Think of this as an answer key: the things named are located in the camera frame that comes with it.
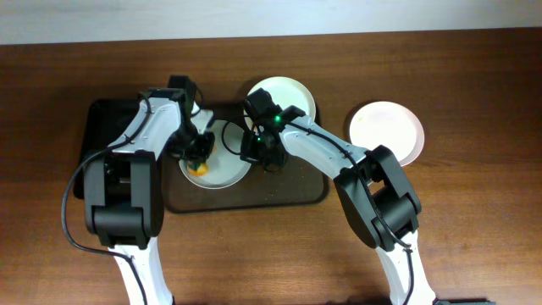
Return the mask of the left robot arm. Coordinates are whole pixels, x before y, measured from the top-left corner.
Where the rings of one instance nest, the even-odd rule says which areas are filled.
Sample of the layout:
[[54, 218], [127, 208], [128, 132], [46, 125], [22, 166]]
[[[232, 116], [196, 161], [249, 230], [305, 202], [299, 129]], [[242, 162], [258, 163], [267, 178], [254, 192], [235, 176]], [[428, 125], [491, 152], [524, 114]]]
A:
[[163, 153], [202, 165], [215, 137], [213, 112], [196, 100], [189, 77], [172, 75], [164, 88], [141, 94], [135, 117], [103, 152], [83, 165], [86, 227], [114, 257], [132, 304], [172, 304], [158, 251], [164, 200], [158, 160]]

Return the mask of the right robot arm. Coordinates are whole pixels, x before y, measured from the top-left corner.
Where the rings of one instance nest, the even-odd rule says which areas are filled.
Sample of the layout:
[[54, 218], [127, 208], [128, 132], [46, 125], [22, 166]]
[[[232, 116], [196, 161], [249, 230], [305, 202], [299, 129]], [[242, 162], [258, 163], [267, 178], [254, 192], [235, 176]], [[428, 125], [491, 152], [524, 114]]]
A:
[[378, 255], [393, 304], [436, 304], [418, 249], [420, 200], [393, 152], [354, 146], [319, 126], [296, 106], [281, 108], [270, 93], [249, 94], [243, 108], [253, 126], [241, 159], [279, 165], [298, 157], [335, 185], [348, 225]]

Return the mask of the white plate top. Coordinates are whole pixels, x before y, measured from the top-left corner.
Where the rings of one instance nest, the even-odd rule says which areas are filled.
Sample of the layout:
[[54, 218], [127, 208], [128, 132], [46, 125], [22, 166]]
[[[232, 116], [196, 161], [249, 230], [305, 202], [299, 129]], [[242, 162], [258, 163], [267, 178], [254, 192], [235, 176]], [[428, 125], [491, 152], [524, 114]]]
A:
[[316, 121], [317, 107], [311, 92], [298, 80], [285, 76], [274, 76], [259, 81], [249, 92], [251, 95], [258, 89], [268, 92], [274, 104], [282, 110], [295, 106], [305, 115]]

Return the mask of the pale blue plate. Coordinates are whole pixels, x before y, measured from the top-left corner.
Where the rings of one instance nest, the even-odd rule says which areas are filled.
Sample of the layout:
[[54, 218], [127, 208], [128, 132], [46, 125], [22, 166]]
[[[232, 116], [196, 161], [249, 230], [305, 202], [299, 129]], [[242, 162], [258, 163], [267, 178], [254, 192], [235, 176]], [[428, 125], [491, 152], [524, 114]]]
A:
[[240, 159], [228, 151], [222, 139], [225, 140], [226, 146], [234, 151], [239, 152], [241, 149], [241, 140], [244, 130], [234, 124], [229, 123], [226, 126], [224, 136], [222, 130], [226, 120], [217, 119], [211, 126], [211, 132], [215, 135], [213, 152], [207, 159], [208, 171], [204, 175], [193, 175], [189, 172], [187, 162], [179, 161], [180, 170], [183, 175], [193, 184], [205, 189], [222, 189], [234, 185], [241, 180], [251, 165]]

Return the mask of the green and yellow sponge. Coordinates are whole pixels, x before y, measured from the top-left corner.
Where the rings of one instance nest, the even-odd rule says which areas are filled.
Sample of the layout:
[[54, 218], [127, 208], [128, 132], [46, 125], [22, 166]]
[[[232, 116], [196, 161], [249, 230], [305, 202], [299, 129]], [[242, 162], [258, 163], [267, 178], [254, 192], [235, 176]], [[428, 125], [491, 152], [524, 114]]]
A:
[[208, 173], [209, 168], [206, 163], [187, 161], [186, 170], [188, 171], [190, 175], [204, 176]]

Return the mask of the white plate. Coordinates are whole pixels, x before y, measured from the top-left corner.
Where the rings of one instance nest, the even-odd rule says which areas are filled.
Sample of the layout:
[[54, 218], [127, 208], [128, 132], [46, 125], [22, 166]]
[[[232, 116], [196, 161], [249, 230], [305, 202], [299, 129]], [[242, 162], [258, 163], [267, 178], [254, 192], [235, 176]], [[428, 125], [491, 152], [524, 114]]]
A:
[[348, 120], [347, 131], [350, 142], [357, 147], [389, 148], [401, 167], [420, 156], [425, 142], [419, 118], [410, 109], [388, 101], [361, 106]]
[[295, 106], [305, 115], [316, 121], [317, 107], [311, 92], [298, 80], [285, 76], [274, 76], [259, 81], [249, 92], [251, 95], [258, 89], [268, 92], [274, 104], [282, 110]]

